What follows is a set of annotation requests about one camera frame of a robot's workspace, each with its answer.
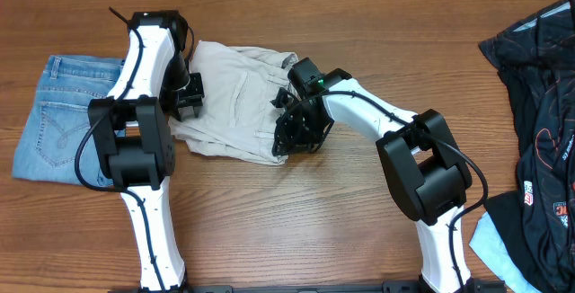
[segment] blue jeans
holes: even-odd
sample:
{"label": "blue jeans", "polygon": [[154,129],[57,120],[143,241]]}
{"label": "blue jeans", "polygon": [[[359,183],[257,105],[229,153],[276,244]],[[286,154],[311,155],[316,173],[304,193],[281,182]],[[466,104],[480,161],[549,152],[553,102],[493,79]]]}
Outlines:
{"label": "blue jeans", "polygon": [[[16,148],[12,176],[79,184],[74,158],[90,128],[88,103],[106,97],[121,69],[122,60],[116,58],[50,56]],[[82,155],[80,170],[90,184],[111,185],[100,170],[92,139]]]}

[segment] blue fabric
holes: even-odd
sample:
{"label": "blue fabric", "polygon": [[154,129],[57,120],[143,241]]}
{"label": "blue fabric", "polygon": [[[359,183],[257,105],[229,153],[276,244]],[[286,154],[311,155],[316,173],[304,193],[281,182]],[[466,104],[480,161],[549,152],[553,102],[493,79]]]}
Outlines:
{"label": "blue fabric", "polygon": [[485,212],[477,223],[477,228],[469,245],[483,263],[497,277],[504,280],[510,289],[522,293],[541,293],[525,280],[521,271],[511,261],[489,213]]}
{"label": "blue fabric", "polygon": [[[50,56],[16,148],[12,176],[79,184],[74,158],[90,128],[88,103],[106,97],[121,69],[122,60],[116,58]],[[80,170],[90,184],[111,185],[100,170],[92,139],[82,155]]]}

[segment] wood grain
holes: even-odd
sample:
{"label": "wood grain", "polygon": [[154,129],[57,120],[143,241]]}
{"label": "wood grain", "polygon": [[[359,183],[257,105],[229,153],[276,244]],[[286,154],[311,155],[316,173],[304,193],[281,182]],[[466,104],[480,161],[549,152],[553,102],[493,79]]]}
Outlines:
{"label": "wood grain", "polygon": [[[295,51],[341,67],[401,108],[443,113],[483,169],[512,190],[518,143],[507,91],[477,42],[556,0],[0,0],[0,291],[137,286],[139,261],[117,195],[11,178],[13,153],[50,54],[124,57],[108,13],[178,9],[202,40]],[[268,167],[177,145],[173,224],[194,285],[237,287],[414,279],[421,253],[373,144],[336,125],[317,155]],[[467,192],[481,197],[481,186]],[[469,242],[477,210],[464,219]],[[474,277],[493,274],[465,245]]]}

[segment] jeans waistband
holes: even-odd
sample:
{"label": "jeans waistband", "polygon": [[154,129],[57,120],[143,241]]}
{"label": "jeans waistband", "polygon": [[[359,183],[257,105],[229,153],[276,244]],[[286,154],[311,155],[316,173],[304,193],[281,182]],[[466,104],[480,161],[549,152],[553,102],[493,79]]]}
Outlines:
{"label": "jeans waistband", "polygon": [[118,58],[53,55],[50,56],[44,72],[49,73],[51,79],[61,76],[117,81],[122,68],[123,60]]}

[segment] black garment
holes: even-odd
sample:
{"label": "black garment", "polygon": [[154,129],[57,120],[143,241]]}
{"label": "black garment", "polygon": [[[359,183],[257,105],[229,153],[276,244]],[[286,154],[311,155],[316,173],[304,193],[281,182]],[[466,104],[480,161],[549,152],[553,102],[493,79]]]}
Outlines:
{"label": "black garment", "polygon": [[[509,256],[542,291],[575,290],[575,4],[561,0],[480,44],[508,87],[521,158],[518,197],[488,211]],[[521,207],[521,231],[510,235],[512,202]],[[528,253],[546,282],[522,267]]]}

